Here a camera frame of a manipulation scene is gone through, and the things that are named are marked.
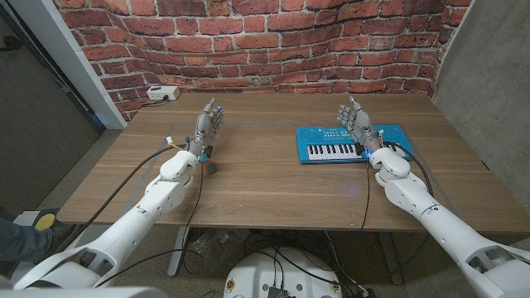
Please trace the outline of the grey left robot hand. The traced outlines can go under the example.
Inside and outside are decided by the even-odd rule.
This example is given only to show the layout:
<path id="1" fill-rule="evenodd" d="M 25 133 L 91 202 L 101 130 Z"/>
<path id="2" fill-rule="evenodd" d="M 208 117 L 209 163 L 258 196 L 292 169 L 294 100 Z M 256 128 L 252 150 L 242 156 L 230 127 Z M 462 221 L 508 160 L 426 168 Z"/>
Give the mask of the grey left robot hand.
<path id="1" fill-rule="evenodd" d="M 196 156 L 212 146 L 218 131 L 224 123 L 224 110 L 216 103 L 215 97 L 205 105 L 195 124 L 188 151 Z"/>

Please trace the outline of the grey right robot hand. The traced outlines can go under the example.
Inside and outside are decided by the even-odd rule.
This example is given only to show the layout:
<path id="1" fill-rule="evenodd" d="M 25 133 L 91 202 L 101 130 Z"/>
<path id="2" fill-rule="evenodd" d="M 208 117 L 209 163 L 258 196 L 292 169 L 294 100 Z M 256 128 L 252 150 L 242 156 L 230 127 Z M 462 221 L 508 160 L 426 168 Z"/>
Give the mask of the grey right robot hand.
<path id="1" fill-rule="evenodd" d="M 349 96 L 349 101 L 350 106 L 340 106 L 337 120 L 349 131 L 356 147 L 362 147 L 370 153 L 381 149 L 383 146 L 368 114 L 353 95 Z"/>

